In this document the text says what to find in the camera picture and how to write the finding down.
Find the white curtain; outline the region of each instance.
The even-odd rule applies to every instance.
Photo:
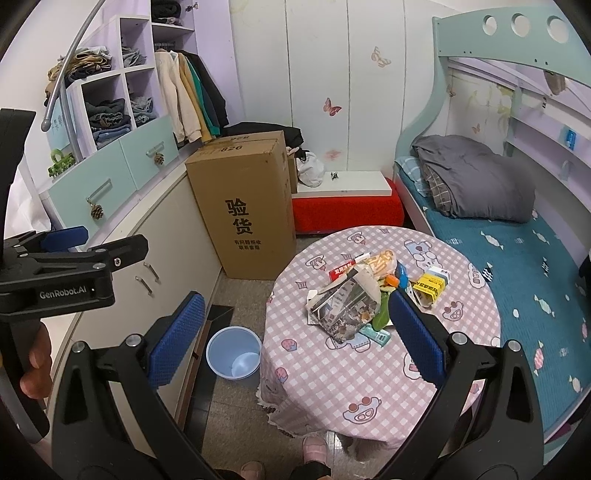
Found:
[[[4,238],[30,230],[42,232],[51,229],[49,217],[37,194],[27,162],[23,157],[10,188]]]

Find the cream sweater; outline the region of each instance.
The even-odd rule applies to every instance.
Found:
[[[181,81],[178,54],[157,51],[155,55],[160,89],[173,123],[174,136],[177,142],[185,138],[194,142],[201,138],[201,123]]]

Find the gray metal tube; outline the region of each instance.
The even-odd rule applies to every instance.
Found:
[[[64,77],[66,76],[66,67],[70,64],[70,60],[74,56],[74,52],[78,48],[78,45],[80,44],[80,41],[82,40],[82,36],[84,35],[86,30],[88,29],[88,26],[93,21],[96,14],[98,13],[98,11],[100,10],[100,8],[103,6],[103,4],[105,2],[106,2],[106,0],[99,0],[96,3],[95,7],[92,9],[92,11],[89,13],[88,17],[86,18],[86,20],[84,21],[84,23],[80,27],[80,30],[76,34],[76,38],[74,38],[74,41],[72,42],[72,45],[70,46],[70,49],[68,50],[68,53],[66,54],[66,58],[64,59],[64,62],[62,64],[63,66],[60,69],[60,73],[57,75],[56,86],[53,89],[53,92],[51,93],[51,95],[49,97],[49,103],[47,104],[47,109],[45,110],[45,116],[43,117],[43,122],[41,122],[41,130],[44,132],[48,132],[49,129],[51,128],[51,116],[53,115],[53,110],[56,107],[56,100],[60,96],[60,90],[61,90],[60,85],[62,83],[64,83]]]
[[[72,113],[70,111],[70,102],[68,102],[68,94],[66,92],[66,82],[62,82],[60,84],[60,97],[61,97],[61,114],[64,117],[64,124],[66,126],[66,134],[68,135],[68,140],[70,141],[70,146],[72,148],[72,153],[74,154],[74,159],[76,163],[81,162],[84,160],[82,157],[82,152],[80,151],[80,145],[78,143],[78,137],[76,136],[76,130],[74,129],[74,123],[72,121]]]

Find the blue plaid pillow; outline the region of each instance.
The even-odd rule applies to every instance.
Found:
[[[416,157],[401,157],[397,158],[396,163],[404,170],[404,173],[414,182],[417,192],[423,197],[430,197],[431,190],[429,184],[423,179],[421,166]]]

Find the teal bedsheet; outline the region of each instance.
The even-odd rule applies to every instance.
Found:
[[[532,212],[525,224],[451,219],[399,175],[435,233],[460,251],[489,283],[501,315],[501,342],[523,345],[540,399],[544,432],[571,415],[591,382],[589,301],[578,267],[544,219]]]

